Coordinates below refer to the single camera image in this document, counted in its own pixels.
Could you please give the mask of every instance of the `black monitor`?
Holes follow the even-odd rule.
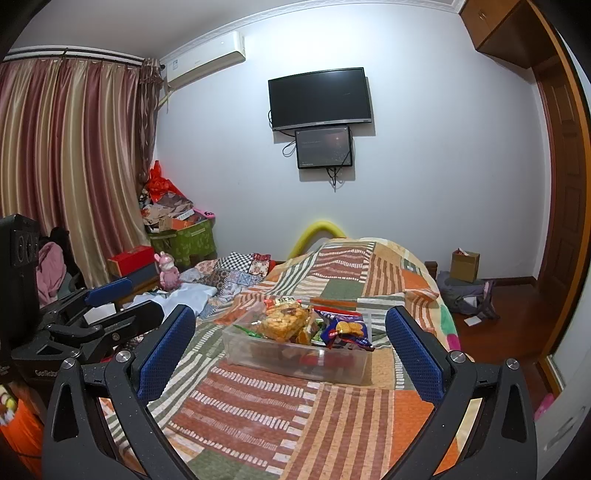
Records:
[[[372,120],[363,68],[269,80],[269,102],[273,130]]]
[[[298,168],[339,168],[353,165],[348,125],[295,131]]]

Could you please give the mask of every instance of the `wall-mounted tv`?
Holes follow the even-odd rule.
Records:
[[[269,80],[269,102],[273,130],[372,120],[363,68]]]

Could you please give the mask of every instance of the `gray bag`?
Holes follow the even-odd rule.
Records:
[[[492,306],[492,280],[475,280],[468,283],[451,278],[449,272],[440,272],[437,276],[437,286],[441,292],[441,299],[452,313],[463,315],[477,315],[483,319],[498,319],[499,316]],[[468,303],[466,297],[476,297],[476,306]]]

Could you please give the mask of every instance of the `curtain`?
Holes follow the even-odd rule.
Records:
[[[148,244],[137,204],[139,69],[80,59],[0,64],[0,217],[70,231],[86,284],[105,259]]]
[[[138,173],[138,191],[140,192],[149,178],[148,170],[154,154],[156,139],[156,119],[160,89],[162,87],[160,76],[160,61],[157,59],[145,59],[139,70],[138,87],[138,143],[140,167]]]

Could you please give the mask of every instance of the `blue gripper pad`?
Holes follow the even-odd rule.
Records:
[[[160,398],[194,334],[195,314],[193,310],[185,305],[179,305],[158,329],[146,335],[137,346],[136,353],[141,353],[145,348],[151,347],[151,352],[145,360],[140,356],[136,359],[141,362],[141,366],[138,365],[137,383],[134,383],[137,385],[138,400],[144,405]],[[144,344],[144,349],[142,349],[142,344],[146,340],[148,343]]]
[[[133,289],[134,284],[130,279],[120,278],[114,282],[107,283],[107,285],[90,290],[85,298],[85,303],[89,307],[100,307],[101,305],[130,295]]]
[[[398,311],[398,309],[403,308],[395,307],[388,310],[386,314],[386,334],[408,372],[421,400],[428,401],[436,406],[441,402],[444,395],[444,381],[441,369],[437,366],[419,337],[413,332],[408,321]],[[407,318],[416,323],[410,315]]]

